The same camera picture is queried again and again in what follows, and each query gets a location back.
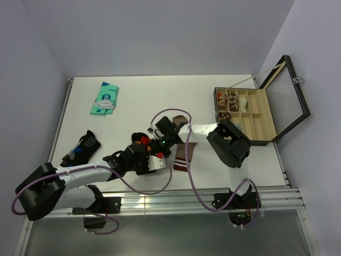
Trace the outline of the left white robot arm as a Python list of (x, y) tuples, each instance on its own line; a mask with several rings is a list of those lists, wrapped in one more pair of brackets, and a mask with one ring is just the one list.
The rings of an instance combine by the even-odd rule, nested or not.
[[(12, 212), (26, 215), (30, 221), (67, 208), (98, 213), (104, 200), (96, 182), (122, 179), (128, 172), (151, 174), (164, 167), (161, 153), (155, 154), (150, 146), (138, 142), (93, 163), (65, 167), (44, 163), (16, 188)], [(15, 209), (17, 202), (23, 208), (21, 213)]]

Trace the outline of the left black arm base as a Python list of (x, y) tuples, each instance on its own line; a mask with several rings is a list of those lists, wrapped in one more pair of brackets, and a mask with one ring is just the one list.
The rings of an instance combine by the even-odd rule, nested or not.
[[(120, 213), (120, 207), (120, 197), (102, 197), (100, 199), (96, 199), (96, 201), (86, 209), (80, 207), (73, 208), (72, 214), (90, 215), (90, 217), (83, 217), (83, 226), (85, 230), (95, 235), (108, 235), (116, 232), (119, 229), (120, 224), (118, 220), (110, 215)], [(116, 224), (113, 230), (99, 231), (109, 223)]]

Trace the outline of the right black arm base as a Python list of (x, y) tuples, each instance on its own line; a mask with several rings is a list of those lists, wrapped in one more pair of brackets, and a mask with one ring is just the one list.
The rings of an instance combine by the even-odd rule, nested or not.
[[(211, 206), (219, 209), (231, 196), (232, 192), (215, 193)], [(235, 195), (224, 210), (228, 211), (229, 220), (233, 226), (244, 228), (260, 212), (261, 207), (262, 203), (257, 193), (251, 192), (248, 196)]]

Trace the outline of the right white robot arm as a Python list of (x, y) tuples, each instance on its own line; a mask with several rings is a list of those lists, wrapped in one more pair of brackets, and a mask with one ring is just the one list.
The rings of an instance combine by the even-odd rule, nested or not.
[(229, 169), (232, 205), (241, 208), (248, 203), (252, 188), (247, 166), (251, 142), (231, 121), (224, 119), (219, 123), (193, 125), (187, 119), (172, 122), (164, 116), (155, 128), (161, 137), (150, 141), (152, 152), (167, 158), (171, 147), (177, 145), (177, 150), (181, 150), (183, 155), (176, 156), (175, 162), (186, 169), (191, 186), (194, 187), (190, 171), (193, 146), (208, 144)]

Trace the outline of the black red yellow argyle sock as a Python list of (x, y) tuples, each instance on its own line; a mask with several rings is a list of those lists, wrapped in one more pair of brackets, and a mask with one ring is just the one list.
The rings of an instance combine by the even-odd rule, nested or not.
[(133, 133), (131, 136), (132, 144), (131, 148), (137, 152), (151, 153), (150, 138), (148, 135), (142, 132)]

